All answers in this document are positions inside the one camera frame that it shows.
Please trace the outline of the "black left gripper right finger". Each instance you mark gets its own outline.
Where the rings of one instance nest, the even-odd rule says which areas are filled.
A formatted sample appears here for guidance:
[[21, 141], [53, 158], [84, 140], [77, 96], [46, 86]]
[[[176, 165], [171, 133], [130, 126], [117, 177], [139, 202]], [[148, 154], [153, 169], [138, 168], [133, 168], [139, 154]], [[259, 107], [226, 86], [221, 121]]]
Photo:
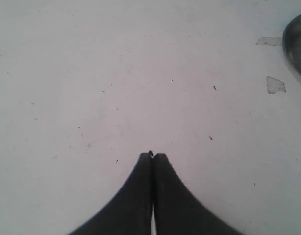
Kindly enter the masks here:
[[153, 158], [154, 217], [158, 235], [240, 235], [186, 188], [168, 157]]

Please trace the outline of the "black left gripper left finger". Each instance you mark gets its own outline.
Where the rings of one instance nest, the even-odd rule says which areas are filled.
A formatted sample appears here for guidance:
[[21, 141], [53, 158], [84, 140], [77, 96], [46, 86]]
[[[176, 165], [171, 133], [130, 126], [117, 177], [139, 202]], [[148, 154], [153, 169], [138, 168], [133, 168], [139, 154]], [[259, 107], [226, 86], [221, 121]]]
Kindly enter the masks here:
[[152, 153], [140, 154], [116, 195], [72, 235], [150, 235], [152, 220]]

